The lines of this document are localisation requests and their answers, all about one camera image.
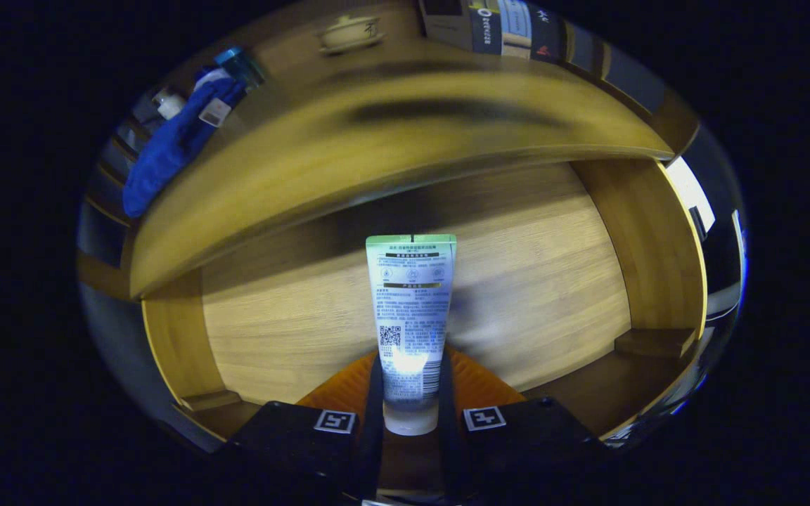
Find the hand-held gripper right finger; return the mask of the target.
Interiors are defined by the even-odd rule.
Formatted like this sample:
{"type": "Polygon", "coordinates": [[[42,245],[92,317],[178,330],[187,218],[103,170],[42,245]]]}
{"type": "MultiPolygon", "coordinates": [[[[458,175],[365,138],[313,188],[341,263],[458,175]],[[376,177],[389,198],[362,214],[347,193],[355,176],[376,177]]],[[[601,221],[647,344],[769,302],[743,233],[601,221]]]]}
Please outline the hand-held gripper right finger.
{"type": "Polygon", "coordinates": [[[444,497],[450,503],[567,503],[610,449],[553,397],[527,399],[452,348],[438,401],[444,497]]]}

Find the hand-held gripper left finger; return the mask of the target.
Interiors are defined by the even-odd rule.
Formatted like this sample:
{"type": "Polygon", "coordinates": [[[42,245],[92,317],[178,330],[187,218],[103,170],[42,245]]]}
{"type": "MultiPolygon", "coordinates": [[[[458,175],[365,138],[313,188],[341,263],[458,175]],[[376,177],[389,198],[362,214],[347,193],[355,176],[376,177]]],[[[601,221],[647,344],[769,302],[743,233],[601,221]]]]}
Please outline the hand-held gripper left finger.
{"type": "Polygon", "coordinates": [[[227,442],[260,503],[363,503],[378,493],[383,454],[378,353],[346,366],[296,403],[269,401],[227,442]]]}

